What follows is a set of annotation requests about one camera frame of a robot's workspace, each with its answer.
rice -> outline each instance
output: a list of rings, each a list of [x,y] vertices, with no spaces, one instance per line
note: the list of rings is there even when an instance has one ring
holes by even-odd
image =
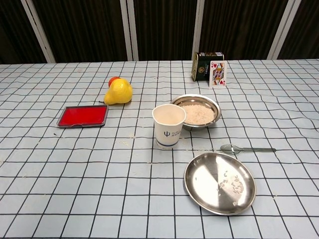
[[[182,106],[186,111],[185,123],[206,124],[214,120],[214,111],[202,105]]]

tomato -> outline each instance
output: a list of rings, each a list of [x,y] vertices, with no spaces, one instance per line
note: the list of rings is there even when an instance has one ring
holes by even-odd
[[[115,76],[115,77],[112,77],[110,80],[109,80],[109,87],[111,86],[111,83],[113,82],[113,81],[115,81],[116,79],[119,79],[120,77],[118,77],[118,76]]]

white frame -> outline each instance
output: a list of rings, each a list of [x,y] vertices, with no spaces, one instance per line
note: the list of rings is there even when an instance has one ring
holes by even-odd
[[[191,52],[191,59],[193,58],[194,52],[199,51],[200,37],[201,37],[201,25],[203,22],[205,0],[197,0],[196,7],[196,19],[194,27],[194,38],[193,38],[193,49]]]
[[[127,0],[127,6],[128,6],[128,13],[129,13],[133,60],[139,61],[138,39],[136,35],[135,13],[134,13],[134,0]]]
[[[25,13],[30,21],[36,39],[38,40],[47,63],[56,63],[42,24],[32,0],[21,0]]]
[[[121,12],[122,12],[122,22],[123,22],[123,31],[124,31],[124,38],[125,38],[126,55],[127,55],[128,61],[133,61],[132,45],[131,45],[131,39],[130,39],[130,25],[129,25],[129,19],[128,19],[126,0],[120,0],[120,4],[121,4]]]
[[[302,0],[288,0],[274,37],[273,44],[269,50],[267,60],[276,60],[278,58],[301,1]]]

stainless steel bowl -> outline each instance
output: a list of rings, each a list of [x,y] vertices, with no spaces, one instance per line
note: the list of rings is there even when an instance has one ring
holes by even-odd
[[[204,153],[193,158],[186,167],[184,182],[197,204],[219,215],[245,211],[256,196],[256,184],[249,170],[223,153]]]
[[[215,122],[217,122],[221,115],[221,110],[218,104],[215,101],[213,101],[211,98],[202,96],[202,95],[188,94],[188,95],[178,96],[174,100],[172,100],[171,104],[178,105],[178,106],[202,105],[207,108],[211,108],[213,110],[214,119],[209,123],[206,123],[206,124],[184,123],[183,128],[188,131],[204,129],[214,124]]]

paper cup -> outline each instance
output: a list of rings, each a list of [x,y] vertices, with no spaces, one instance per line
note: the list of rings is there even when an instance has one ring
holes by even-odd
[[[172,148],[177,144],[186,119],[182,107],[173,104],[157,106],[152,111],[156,141],[161,148]]]

